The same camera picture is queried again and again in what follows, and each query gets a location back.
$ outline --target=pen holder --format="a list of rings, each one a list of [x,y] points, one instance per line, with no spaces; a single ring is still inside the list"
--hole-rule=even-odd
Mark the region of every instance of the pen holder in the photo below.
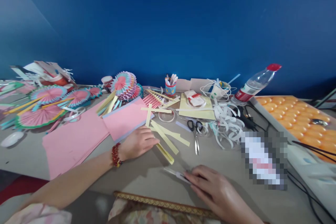
[[[168,86],[166,84],[166,95],[171,97],[171,96],[174,96],[175,95],[175,92],[176,92],[176,82],[174,85],[172,86]]]

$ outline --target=red beaded bracelet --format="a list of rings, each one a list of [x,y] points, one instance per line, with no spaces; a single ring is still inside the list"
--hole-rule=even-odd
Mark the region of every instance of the red beaded bracelet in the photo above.
[[[121,164],[123,164],[122,161],[120,161],[119,157],[118,157],[118,147],[119,147],[120,143],[117,143],[116,145],[114,145],[112,147],[112,160],[113,160],[113,164],[115,167],[119,168],[119,166]]]

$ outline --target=hand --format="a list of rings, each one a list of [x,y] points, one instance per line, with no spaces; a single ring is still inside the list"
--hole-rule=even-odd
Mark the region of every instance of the hand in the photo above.
[[[145,125],[134,130],[119,146],[119,158],[121,161],[133,159],[149,151],[160,141],[156,139],[151,131]]]
[[[215,170],[197,166],[191,174],[185,172],[184,175],[198,197],[222,220],[231,224],[263,223],[231,183]]]

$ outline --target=bottle label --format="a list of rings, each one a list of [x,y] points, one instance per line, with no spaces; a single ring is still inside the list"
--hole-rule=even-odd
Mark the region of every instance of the bottle label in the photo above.
[[[234,96],[237,100],[241,102],[247,102],[259,91],[261,91],[261,89],[254,89],[245,84]]]

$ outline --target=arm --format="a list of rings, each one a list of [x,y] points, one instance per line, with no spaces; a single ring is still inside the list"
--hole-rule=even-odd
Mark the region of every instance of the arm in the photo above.
[[[137,158],[157,143],[159,140],[154,138],[152,131],[142,126],[133,131],[119,146],[119,158],[122,161]],[[108,151],[76,166],[40,188],[19,210],[33,203],[44,203],[58,209],[67,207],[110,170],[113,167],[112,163],[112,154]]]
[[[197,166],[184,175],[198,197],[222,220],[230,224],[263,224],[231,183],[215,170]]]

